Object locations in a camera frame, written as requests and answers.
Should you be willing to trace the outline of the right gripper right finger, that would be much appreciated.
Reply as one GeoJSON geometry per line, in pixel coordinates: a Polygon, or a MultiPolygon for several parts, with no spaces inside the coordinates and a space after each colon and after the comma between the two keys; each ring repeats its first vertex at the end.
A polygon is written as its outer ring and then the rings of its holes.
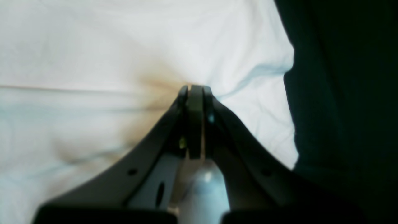
{"type": "Polygon", "coordinates": [[[365,224],[360,209],[287,169],[204,87],[206,158],[221,170],[223,224],[365,224]]]}

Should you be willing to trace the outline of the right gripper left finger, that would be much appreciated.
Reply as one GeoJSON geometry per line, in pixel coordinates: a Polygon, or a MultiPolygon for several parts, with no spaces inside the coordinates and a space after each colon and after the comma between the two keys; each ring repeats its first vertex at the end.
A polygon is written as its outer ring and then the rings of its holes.
{"type": "Polygon", "coordinates": [[[43,204],[35,224],[176,224],[167,211],[179,163],[201,156],[203,87],[183,86],[138,145],[81,186],[43,204]]]}

